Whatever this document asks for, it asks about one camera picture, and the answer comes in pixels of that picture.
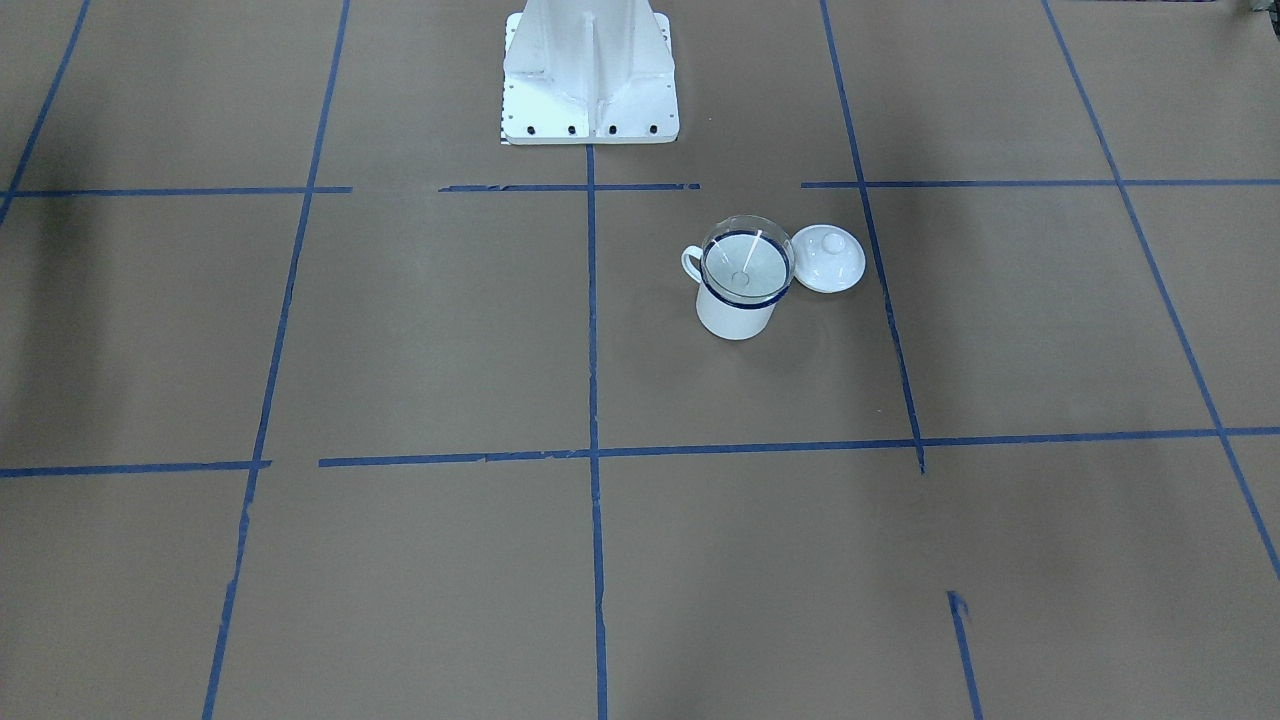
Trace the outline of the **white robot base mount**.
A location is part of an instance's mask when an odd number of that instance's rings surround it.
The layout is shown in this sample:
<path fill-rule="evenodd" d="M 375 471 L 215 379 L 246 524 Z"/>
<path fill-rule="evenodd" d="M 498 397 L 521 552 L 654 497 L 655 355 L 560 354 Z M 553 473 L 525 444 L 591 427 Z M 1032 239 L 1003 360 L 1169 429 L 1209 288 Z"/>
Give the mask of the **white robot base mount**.
<path fill-rule="evenodd" d="M 502 69 L 503 143 L 680 136 L 672 28 L 649 1 L 527 1 L 506 18 Z"/>

